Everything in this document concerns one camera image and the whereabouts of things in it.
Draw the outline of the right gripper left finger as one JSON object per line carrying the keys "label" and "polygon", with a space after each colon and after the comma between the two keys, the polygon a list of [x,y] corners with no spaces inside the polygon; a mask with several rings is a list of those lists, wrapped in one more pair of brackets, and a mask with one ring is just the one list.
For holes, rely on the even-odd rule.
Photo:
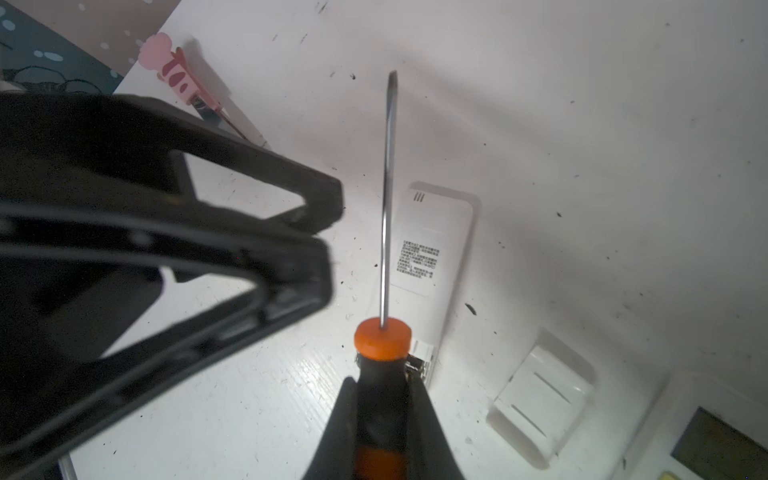
{"label": "right gripper left finger", "polygon": [[358,385],[352,377],[342,382],[315,454],[303,480],[355,478],[358,424]]}

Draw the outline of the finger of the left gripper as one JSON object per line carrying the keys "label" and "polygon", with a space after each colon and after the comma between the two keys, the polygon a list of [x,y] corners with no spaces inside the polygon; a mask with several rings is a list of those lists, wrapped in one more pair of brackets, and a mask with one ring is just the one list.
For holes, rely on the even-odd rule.
{"label": "finger of the left gripper", "polygon": [[344,212],[340,180],[206,124],[159,99],[136,95],[4,93],[1,145],[163,193],[191,196],[184,157],[300,196],[271,222],[317,234]]}
{"label": "finger of the left gripper", "polygon": [[1,201],[1,470],[34,474],[324,308],[330,202],[261,219],[170,198]]}

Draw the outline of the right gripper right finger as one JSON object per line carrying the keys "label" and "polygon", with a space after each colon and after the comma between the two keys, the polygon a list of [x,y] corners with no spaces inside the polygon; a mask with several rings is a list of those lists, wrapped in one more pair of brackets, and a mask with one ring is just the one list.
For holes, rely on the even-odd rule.
{"label": "right gripper right finger", "polygon": [[464,480],[421,377],[407,382],[406,478]]}

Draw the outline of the orange black screwdriver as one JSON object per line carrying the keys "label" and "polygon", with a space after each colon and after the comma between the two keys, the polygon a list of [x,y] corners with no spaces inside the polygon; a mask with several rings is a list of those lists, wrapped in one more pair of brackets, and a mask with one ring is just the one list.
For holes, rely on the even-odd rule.
{"label": "orange black screwdriver", "polygon": [[389,73],[382,192],[379,311],[363,321],[354,335],[359,355],[357,437],[354,473],[357,479],[403,479],[406,473],[405,433],[408,388],[405,362],[411,329],[389,317],[392,186],[398,75]]}

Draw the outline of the white battery cover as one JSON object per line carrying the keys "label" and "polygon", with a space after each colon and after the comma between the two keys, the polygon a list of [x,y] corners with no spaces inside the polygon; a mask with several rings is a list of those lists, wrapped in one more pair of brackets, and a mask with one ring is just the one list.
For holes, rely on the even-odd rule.
{"label": "white battery cover", "polygon": [[584,418],[596,383],[594,367],[542,329],[494,398],[486,423],[532,467],[546,470]]}

